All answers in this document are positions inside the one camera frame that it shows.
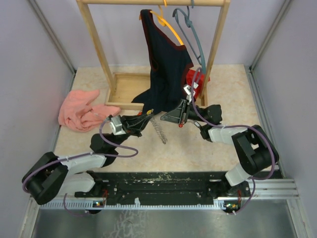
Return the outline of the black key tag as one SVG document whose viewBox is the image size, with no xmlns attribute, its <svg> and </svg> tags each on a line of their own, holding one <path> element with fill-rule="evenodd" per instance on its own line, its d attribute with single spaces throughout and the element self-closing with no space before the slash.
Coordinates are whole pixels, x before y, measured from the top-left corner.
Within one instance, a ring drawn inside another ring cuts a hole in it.
<svg viewBox="0 0 317 238">
<path fill-rule="evenodd" d="M 201 128 L 201 125 L 197 121 L 193 121 L 193 123 L 197 128 Z"/>
</svg>

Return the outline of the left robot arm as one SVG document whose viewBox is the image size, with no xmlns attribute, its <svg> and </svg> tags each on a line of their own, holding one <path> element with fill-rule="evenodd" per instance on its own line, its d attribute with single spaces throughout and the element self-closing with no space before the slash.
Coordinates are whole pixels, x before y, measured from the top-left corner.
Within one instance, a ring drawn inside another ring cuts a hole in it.
<svg viewBox="0 0 317 238">
<path fill-rule="evenodd" d="M 133 158 L 139 151 L 123 142 L 130 136 L 141 137 L 153 111 L 135 116 L 109 116 L 100 125 L 99 132 L 91 138 L 90 152 L 60 157 L 46 152 L 22 179 L 22 189 L 37 204 L 44 205 L 57 195 L 89 193 L 99 196 L 103 184 L 88 173 L 89 169 L 110 165 L 117 158 Z"/>
</svg>

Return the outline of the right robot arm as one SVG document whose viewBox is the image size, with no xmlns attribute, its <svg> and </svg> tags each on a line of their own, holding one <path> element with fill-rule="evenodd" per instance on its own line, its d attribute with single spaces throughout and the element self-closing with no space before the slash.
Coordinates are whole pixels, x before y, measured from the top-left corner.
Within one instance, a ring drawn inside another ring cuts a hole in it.
<svg viewBox="0 0 317 238">
<path fill-rule="evenodd" d="M 259 125 L 221 125 L 221 105 L 200 108 L 188 100 L 182 100 L 174 110 L 165 113 L 160 119 L 179 126 L 191 120 L 204 140 L 234 146 L 239 163 L 226 172 L 221 184 L 221 190 L 227 196 L 233 196 L 239 190 L 239 184 L 279 161 L 276 148 Z"/>
</svg>

